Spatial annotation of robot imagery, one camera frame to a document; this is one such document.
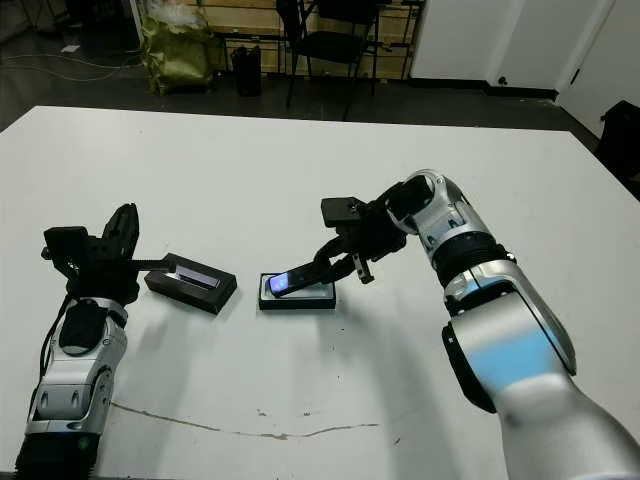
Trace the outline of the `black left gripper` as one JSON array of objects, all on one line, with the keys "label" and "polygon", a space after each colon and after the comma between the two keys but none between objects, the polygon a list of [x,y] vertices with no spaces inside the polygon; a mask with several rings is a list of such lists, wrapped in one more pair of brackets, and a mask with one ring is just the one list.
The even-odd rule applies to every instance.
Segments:
[{"label": "black left gripper", "polygon": [[102,237],[88,233],[46,233],[42,257],[67,278],[67,292],[72,297],[105,298],[127,305],[138,297],[139,273],[175,271],[172,260],[133,258],[139,234],[137,206],[125,203],[106,223]]}]

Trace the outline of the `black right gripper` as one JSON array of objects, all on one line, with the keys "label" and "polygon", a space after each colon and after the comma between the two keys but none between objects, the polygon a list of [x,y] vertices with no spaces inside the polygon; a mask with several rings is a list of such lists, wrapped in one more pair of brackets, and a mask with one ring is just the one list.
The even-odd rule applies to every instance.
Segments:
[{"label": "black right gripper", "polygon": [[362,284],[374,281],[369,264],[406,246],[406,234],[391,220],[383,202],[346,199],[348,219],[333,238],[315,254],[313,262],[322,269],[320,282],[338,282],[355,272]]}]

